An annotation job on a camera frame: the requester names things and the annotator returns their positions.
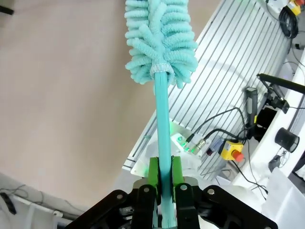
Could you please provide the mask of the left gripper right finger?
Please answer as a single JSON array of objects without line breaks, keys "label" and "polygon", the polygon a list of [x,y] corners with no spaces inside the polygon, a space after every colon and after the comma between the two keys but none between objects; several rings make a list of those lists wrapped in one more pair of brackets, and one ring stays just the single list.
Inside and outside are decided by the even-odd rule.
[{"label": "left gripper right finger", "polygon": [[200,189],[184,177],[179,156],[172,157],[172,181],[177,228],[199,229],[199,219],[218,229],[276,229],[278,225],[219,186]]}]

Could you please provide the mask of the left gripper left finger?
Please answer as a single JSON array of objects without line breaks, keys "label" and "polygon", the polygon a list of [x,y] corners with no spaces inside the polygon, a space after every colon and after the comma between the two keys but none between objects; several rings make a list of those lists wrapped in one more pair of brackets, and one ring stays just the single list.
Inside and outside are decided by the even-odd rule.
[{"label": "left gripper left finger", "polygon": [[152,229],[161,203],[159,158],[149,162],[147,178],[137,180],[130,193],[117,189],[68,224],[67,229]]}]

